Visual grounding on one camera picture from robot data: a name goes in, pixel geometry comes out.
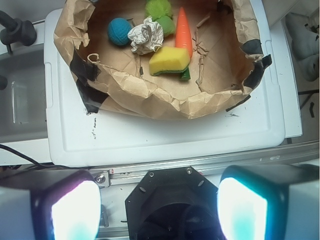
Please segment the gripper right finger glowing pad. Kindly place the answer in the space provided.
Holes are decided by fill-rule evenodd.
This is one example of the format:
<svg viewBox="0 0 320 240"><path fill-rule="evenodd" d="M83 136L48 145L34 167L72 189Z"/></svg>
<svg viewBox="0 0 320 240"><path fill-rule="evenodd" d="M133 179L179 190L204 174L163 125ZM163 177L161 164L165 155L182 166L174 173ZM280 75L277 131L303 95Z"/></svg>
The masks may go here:
<svg viewBox="0 0 320 240"><path fill-rule="evenodd" d="M218 187L217 213L228 240L318 240L320 168L228 166Z"/></svg>

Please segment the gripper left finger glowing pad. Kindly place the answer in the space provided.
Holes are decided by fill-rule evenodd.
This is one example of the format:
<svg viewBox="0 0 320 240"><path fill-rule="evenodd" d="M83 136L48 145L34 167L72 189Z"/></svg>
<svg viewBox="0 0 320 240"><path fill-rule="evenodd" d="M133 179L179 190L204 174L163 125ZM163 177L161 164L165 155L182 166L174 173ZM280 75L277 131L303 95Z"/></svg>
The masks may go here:
<svg viewBox="0 0 320 240"><path fill-rule="evenodd" d="M100 215L100 189L87 170L0 174L2 240L94 240Z"/></svg>

